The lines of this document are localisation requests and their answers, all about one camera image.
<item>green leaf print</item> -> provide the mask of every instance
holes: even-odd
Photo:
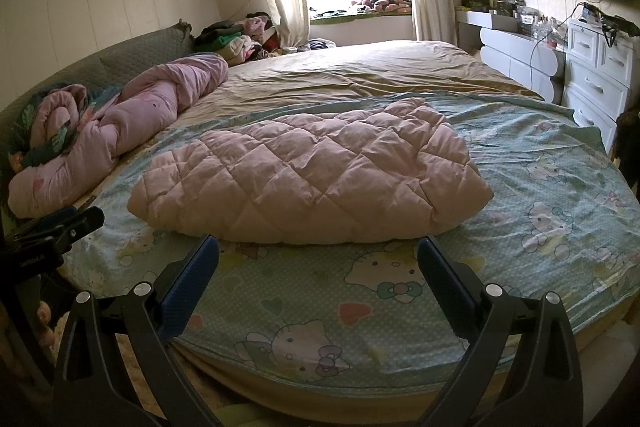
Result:
[[[25,130],[30,130],[33,119],[36,116],[36,110],[33,105],[28,105],[22,112],[22,126]]]
[[[51,139],[53,151],[56,154],[60,154],[60,151],[62,151],[62,146],[65,143],[65,137],[66,137],[66,127],[61,127],[58,133]]]

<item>white chest of drawers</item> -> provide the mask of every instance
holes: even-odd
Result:
[[[578,125],[599,127],[607,153],[616,134],[616,118],[640,95],[635,44],[619,34],[609,46],[600,28],[578,20],[569,26],[562,105],[575,110]]]

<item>teal bed sheet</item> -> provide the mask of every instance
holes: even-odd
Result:
[[[98,296],[120,295],[153,282],[194,245],[195,238],[153,230],[127,212],[131,187],[156,153],[209,129],[294,112],[377,108],[407,96],[416,94],[281,108],[160,134],[95,201],[105,225],[74,246],[69,276]],[[480,214],[438,237],[451,258],[511,295],[556,291],[576,332],[636,293],[640,205],[605,156],[596,128],[576,126],[569,110],[517,95],[421,96],[465,137],[495,193]],[[416,245],[221,242],[219,268],[177,342],[332,396],[435,389],[466,346],[425,285]],[[512,355],[507,349],[503,362]]]

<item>mattress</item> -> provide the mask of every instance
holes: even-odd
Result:
[[[443,250],[511,295],[558,292],[581,346],[622,316],[640,284],[640,207],[596,128],[579,128],[569,110],[525,96],[448,44],[314,55],[232,68],[225,88],[127,157],[98,190],[105,226],[76,243],[69,279],[98,296],[119,295],[152,282],[193,246],[194,238],[152,230],[126,211],[130,188],[157,153],[209,129],[419,94],[465,137],[495,192],[480,214],[438,238]],[[424,285],[416,244],[221,243],[219,268],[176,347],[235,391],[285,413],[347,423],[415,418],[466,347]],[[501,371],[514,349],[505,349]]]

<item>headboard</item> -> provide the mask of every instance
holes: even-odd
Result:
[[[9,181],[14,172],[9,164],[7,143],[11,127],[34,93],[52,84],[82,84],[89,90],[124,86],[148,68],[193,53],[191,25],[180,20],[176,25],[119,42],[52,74],[20,95],[0,112],[0,197],[7,211]]]

